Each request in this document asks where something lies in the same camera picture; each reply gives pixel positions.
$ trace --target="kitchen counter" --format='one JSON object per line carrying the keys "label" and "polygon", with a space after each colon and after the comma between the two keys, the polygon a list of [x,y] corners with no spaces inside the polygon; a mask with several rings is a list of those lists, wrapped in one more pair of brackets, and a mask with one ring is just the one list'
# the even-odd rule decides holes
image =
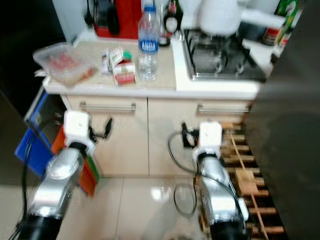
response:
{"label": "kitchen counter", "polygon": [[[75,45],[83,41],[110,41],[111,39],[97,37],[92,29],[85,29],[75,41]],[[135,44],[134,40],[119,40]],[[244,40],[243,45],[250,48],[252,58],[257,62],[267,76],[272,71],[270,56],[274,47]],[[61,95],[91,95],[91,96],[131,96],[148,98],[192,98],[192,99],[229,99],[253,100],[263,86],[262,83],[247,80],[213,80],[191,81],[185,60],[183,43],[173,39],[171,47],[174,57],[176,89],[153,87],[121,87],[105,84],[77,84],[68,88],[59,82],[46,77],[43,86],[49,94]]]}

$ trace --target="plastic bottle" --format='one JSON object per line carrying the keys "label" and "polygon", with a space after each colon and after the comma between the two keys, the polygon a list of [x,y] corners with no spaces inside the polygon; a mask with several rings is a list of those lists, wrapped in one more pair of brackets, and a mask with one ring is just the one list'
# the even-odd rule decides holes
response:
{"label": "plastic bottle", "polygon": [[160,25],[154,5],[145,5],[138,24],[139,38],[139,76],[143,81],[156,79],[158,68],[158,48]]}

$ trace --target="drawer handle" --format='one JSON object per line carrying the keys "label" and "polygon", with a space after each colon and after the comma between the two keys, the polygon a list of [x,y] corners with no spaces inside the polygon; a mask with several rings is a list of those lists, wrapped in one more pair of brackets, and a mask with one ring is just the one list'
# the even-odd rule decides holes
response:
{"label": "drawer handle", "polygon": [[80,102],[80,109],[94,112],[134,112],[136,111],[136,104],[131,105],[89,105],[85,101]]}
{"label": "drawer handle", "polygon": [[198,113],[216,113],[216,114],[223,114],[223,113],[229,113],[229,114],[242,114],[242,113],[248,113],[249,108],[222,108],[222,107],[204,107],[202,104],[198,104],[196,107],[196,111]]}

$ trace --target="gas stove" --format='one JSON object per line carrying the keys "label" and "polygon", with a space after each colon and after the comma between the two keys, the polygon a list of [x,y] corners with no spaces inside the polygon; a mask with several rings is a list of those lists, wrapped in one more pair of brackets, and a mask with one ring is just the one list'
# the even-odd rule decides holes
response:
{"label": "gas stove", "polygon": [[250,56],[250,50],[243,47],[236,35],[208,36],[197,29],[185,29],[183,34],[192,80],[266,81],[266,75]]}

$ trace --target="cabinet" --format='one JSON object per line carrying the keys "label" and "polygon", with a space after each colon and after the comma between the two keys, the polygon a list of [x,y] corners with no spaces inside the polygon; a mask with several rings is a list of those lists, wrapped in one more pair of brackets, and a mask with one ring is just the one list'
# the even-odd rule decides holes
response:
{"label": "cabinet", "polygon": [[[240,123],[248,111],[248,101],[150,99],[149,120],[149,174],[152,176],[177,176],[188,173],[180,170],[171,160],[167,142],[174,131],[181,131],[181,123],[196,128],[202,121]],[[172,151],[184,166],[193,168],[192,149],[183,149],[182,138],[172,141]]]}
{"label": "cabinet", "polygon": [[146,98],[73,96],[67,99],[74,110],[91,114],[95,132],[103,132],[113,118],[108,140],[99,139],[95,159],[103,176],[147,176],[148,109]]}

